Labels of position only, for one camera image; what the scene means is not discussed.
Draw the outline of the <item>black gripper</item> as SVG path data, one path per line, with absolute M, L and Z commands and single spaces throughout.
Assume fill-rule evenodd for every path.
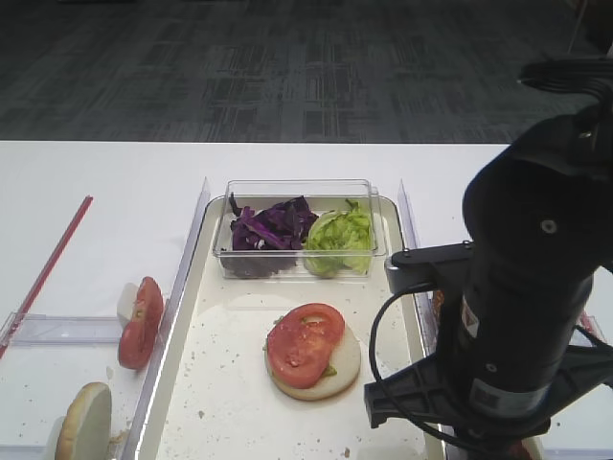
M 504 453 L 612 376 L 612 349 L 573 333 L 601 257 L 531 251 L 498 258 L 474 244 L 462 291 L 443 292 L 436 350 L 364 388 L 372 427 L 411 422 L 474 453 Z

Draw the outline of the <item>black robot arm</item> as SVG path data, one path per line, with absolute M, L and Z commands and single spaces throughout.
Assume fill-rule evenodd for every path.
M 612 377 L 609 345 L 571 341 L 595 271 L 612 266 L 612 62 L 550 59 L 518 79 L 594 103 L 532 126 L 476 174 L 468 241 L 387 260 L 394 299 L 442 296 L 436 348 L 364 388 L 372 427 L 404 419 L 477 459 L 509 458 Z

